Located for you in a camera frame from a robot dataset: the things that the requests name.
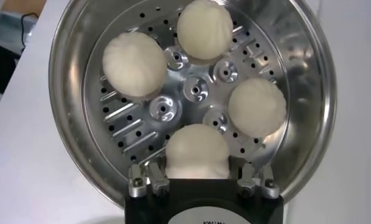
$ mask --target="metal bowl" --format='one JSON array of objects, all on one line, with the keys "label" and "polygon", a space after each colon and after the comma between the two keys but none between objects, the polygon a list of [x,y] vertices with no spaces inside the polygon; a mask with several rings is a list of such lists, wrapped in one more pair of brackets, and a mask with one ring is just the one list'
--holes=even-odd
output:
[{"label": "metal bowl", "polygon": [[[130,165],[164,154],[171,134],[204,123],[225,137],[231,155],[256,167],[270,163],[289,201],[319,165],[333,129],[336,80],[324,34],[302,0],[218,1],[234,22],[229,52],[212,61],[179,47],[176,22],[190,0],[72,0],[58,25],[49,65],[54,118],[72,159],[86,178],[123,205]],[[168,78],[157,97],[132,102],[102,71],[107,43],[122,32],[147,33],[163,48]],[[262,77],[287,100],[286,122],[251,138],[227,116],[231,91]]]}]

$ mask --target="white table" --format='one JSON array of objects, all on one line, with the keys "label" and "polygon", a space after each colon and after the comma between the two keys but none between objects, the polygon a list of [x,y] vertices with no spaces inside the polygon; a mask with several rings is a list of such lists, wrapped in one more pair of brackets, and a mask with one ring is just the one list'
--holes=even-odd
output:
[{"label": "white table", "polygon": [[[0,103],[0,223],[123,219],[78,171],[51,112],[47,65],[67,1],[47,1]],[[288,223],[371,223],[371,0],[325,1],[322,26],[338,76],[337,121],[321,166],[290,203]]]}]

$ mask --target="steamer basket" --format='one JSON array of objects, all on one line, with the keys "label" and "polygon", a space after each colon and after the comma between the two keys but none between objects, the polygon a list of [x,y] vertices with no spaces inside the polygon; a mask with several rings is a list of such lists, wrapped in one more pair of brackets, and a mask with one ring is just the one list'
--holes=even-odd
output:
[{"label": "steamer basket", "polygon": [[[270,163],[289,201],[316,170],[333,129],[336,80],[324,34],[302,0],[218,1],[234,23],[232,46],[216,60],[198,61],[177,41],[176,23],[190,2],[69,3],[49,65],[50,101],[65,146],[85,177],[122,206],[130,165],[161,159],[177,129],[204,123],[228,142],[232,167]],[[164,87],[149,101],[128,100],[103,75],[107,43],[134,31],[153,37],[168,60]],[[275,83],[287,100],[286,122],[265,138],[245,136],[227,115],[232,90],[252,77]]]}]

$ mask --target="steamed bun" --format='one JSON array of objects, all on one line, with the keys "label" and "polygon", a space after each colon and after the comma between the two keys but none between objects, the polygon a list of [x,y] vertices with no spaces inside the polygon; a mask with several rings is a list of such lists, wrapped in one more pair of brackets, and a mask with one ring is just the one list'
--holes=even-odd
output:
[{"label": "steamed bun", "polygon": [[167,61],[157,42],[148,35],[123,33],[105,48],[103,71],[118,92],[145,97],[163,86]]},{"label": "steamed bun", "polygon": [[232,41],[233,22],[229,12],[215,1],[196,0],[178,21],[178,40],[191,56],[209,60],[225,53]]},{"label": "steamed bun", "polygon": [[222,135],[203,125],[178,130],[165,151],[169,178],[226,179],[229,176],[229,147]]},{"label": "steamed bun", "polygon": [[265,79],[248,79],[238,85],[229,100],[229,117],[248,136],[262,138],[284,123],[286,101],[283,93]]}]

